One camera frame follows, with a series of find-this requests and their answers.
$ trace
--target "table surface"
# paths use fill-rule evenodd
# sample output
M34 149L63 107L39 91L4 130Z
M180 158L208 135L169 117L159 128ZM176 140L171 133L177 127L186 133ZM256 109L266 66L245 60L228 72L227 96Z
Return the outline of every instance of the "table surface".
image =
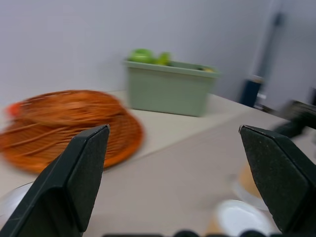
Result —
M114 95L125 101L124 92ZM203 234L214 207L225 199L236 199L231 182L246 162L239 126L271 128L283 122L217 96L210 96L203 118L132 113L144 125L146 142L131 159L103 173L84 237L172 235L179 229ZM314 162L312 134L309 129L295 143ZM3 195L36 177L1 159L0 178Z

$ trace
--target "green plastic container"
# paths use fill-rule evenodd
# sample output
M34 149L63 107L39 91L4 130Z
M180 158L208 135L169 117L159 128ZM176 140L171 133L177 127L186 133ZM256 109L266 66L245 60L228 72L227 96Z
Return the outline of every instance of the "green plastic container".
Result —
M202 116L207 94L219 76L213 68L196 64L171 62L172 67L131 61L125 64L129 103L137 110Z

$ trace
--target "orange object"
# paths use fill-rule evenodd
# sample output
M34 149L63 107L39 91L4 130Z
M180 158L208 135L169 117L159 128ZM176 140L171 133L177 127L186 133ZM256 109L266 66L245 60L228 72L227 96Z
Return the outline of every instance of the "orange object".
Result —
M16 117L18 116L19 114L19 111L20 111L20 106L21 106L21 103L14 103L12 105L9 105L7 108L6 108L6 112L12 116L12 117Z
M0 137L2 151L15 166L40 173L73 136L102 124L111 129L104 167L127 159L141 145L141 125L109 94L68 90L39 95L21 102L17 117Z

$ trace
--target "table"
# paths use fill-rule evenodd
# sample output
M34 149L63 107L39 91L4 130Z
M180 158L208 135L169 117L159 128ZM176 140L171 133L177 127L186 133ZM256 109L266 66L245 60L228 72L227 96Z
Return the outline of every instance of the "table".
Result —
M115 92L124 102L124 93ZM161 233L179 229L202 234L214 207L236 199L231 181L246 162L238 128L271 128L282 119L210 96L203 118L132 111L147 141L131 159L109 170L102 182L84 237L105 233ZM314 162L309 129L296 140ZM35 179L0 161L0 193Z

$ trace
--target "orange wicker basket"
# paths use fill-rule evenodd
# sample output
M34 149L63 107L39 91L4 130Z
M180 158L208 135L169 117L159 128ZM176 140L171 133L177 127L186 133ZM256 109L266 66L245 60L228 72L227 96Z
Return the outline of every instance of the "orange wicker basket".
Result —
M90 90L53 92L23 101L0 144L9 162L40 173L73 136L102 124L111 128L104 167L127 159L141 145L138 121L115 97Z

